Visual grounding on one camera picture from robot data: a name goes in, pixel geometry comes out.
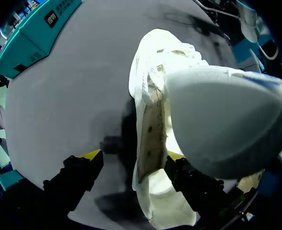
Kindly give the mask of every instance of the teal box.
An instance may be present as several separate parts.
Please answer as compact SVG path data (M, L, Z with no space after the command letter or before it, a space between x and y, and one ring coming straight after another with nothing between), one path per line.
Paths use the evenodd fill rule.
M48 0L40 4L40 9L30 15L20 31L49 54L58 34L81 4L81 0Z
M21 176L16 170L6 172L0 175L0 185L6 191L12 185L18 183L24 177Z
M19 31L12 36L0 56L0 74L11 79L47 56Z
M46 0L31 11L0 54L0 74L15 78L49 55L60 31L81 0Z

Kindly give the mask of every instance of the white sneaker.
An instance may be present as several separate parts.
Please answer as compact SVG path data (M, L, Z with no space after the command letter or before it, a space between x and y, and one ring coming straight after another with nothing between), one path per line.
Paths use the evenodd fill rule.
M137 160L133 189L149 222L156 229L194 225L196 213L164 172L167 151L182 154L176 142L165 97L164 75L194 66L208 66L194 46L170 32L146 34L131 65L129 92L135 99Z

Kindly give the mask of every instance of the gray table surface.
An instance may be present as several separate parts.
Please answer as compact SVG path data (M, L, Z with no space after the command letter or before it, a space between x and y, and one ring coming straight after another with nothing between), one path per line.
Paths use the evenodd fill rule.
M104 148L104 168L69 214L72 220L110 230L152 229L131 191L136 118L128 77L141 38L154 28L193 44L210 65L236 65L226 41L191 0L87 0L50 56L10 83L10 159L35 185L42 188L68 156Z

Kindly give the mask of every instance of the white cable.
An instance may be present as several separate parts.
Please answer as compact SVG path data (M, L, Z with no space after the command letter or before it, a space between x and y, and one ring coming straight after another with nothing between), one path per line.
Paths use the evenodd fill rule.
M5 35L3 35L2 31L1 31L1 28L0 28L0 34L1 34L1 36L2 36L4 39L8 40L8 38L7 38Z
M197 5L199 5L201 8L203 8L204 10L206 10L206 11L214 11L214 12L221 13L221 14L224 14L224 15L227 15L227 16L230 16L230 17L234 17L234 18L236 18L236 19L241 20L240 17L235 16L235 15L233 15L233 14L226 13L226 12L223 12L223 11L219 11L219 10L216 10L216 9L213 9L213 8L205 7L205 6L202 5L201 2L198 1L198 0L193 0L193 1L194 1Z
M269 57L264 50L262 49L262 47L260 46L259 42L257 42L257 45L259 46L259 49L261 50L261 52L263 53L263 55L268 59L268 60L275 60L275 58L277 57L278 53L279 53L279 49L277 47L276 53L274 54L274 56Z

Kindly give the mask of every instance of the black label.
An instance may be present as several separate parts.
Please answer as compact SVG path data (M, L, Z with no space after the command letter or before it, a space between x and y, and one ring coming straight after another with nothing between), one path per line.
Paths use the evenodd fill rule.
M45 17L44 17L45 22L49 25L50 28L53 28L58 21L58 17L56 13L51 10Z
M16 67L13 67L13 69L15 69L16 71L19 71L20 73L23 72L24 70L27 69L26 66L24 66L23 64L18 64Z

